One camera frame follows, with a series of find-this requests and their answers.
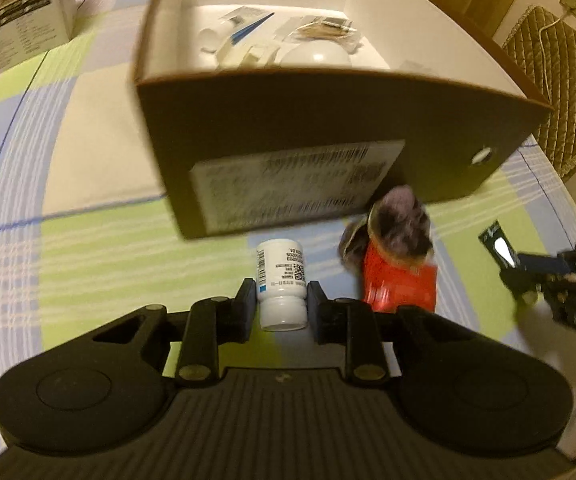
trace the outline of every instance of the open box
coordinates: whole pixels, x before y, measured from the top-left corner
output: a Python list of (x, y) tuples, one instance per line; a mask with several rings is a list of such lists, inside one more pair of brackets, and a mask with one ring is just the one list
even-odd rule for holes
[[(290, 16), (347, 16), (364, 35), (352, 69), (215, 70), (198, 32), (240, 5), (275, 12), (260, 38)], [(465, 196), (551, 110), (433, 0), (152, 0), (134, 78), (187, 238), (349, 214), (404, 182)]]

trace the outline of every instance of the quilted cushion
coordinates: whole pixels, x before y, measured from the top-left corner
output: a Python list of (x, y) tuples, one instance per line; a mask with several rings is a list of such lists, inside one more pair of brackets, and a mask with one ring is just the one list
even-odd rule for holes
[(543, 7), (529, 8), (508, 36), (504, 50), (548, 98), (543, 81), (546, 67), (555, 111), (534, 136), (565, 180), (576, 171), (576, 30), (563, 22), (544, 30), (544, 59), (538, 31), (556, 19)]

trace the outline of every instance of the power cord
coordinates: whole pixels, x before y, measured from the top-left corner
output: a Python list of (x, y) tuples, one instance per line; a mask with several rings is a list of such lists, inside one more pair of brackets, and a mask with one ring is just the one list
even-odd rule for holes
[(545, 25), (544, 27), (539, 29), (539, 46), (542, 48), (542, 68), (543, 68), (543, 85), (546, 88), (546, 94), (548, 94), (548, 101), (552, 103), (552, 95), (550, 94), (550, 88), (548, 87), (548, 75), (546, 74), (546, 50), (543, 47), (542, 41), (542, 32), (547, 28), (554, 27), (557, 25), (561, 20), (565, 19), (574, 9), (575, 7), (567, 7), (566, 12), (564, 12), (561, 16), (558, 17), (554, 22), (550, 23), (549, 25)]

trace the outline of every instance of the bottle label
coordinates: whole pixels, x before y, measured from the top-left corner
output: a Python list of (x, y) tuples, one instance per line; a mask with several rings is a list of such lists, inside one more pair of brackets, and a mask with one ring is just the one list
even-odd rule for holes
[(287, 248), (285, 251), (258, 250), (258, 291), (264, 292), (266, 286), (281, 287), (286, 285), (306, 286), (303, 252), (295, 248)]
[(403, 140), (338, 144), (201, 161), (191, 170), (208, 234), (356, 212)]

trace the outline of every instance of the circular hole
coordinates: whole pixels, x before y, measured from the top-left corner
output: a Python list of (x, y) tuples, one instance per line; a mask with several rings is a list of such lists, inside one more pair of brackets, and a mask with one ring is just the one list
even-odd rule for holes
[(472, 157), (471, 164), (474, 166), (476, 164), (484, 164), (485, 162), (488, 162), (492, 158), (492, 153), (492, 148), (484, 146)]

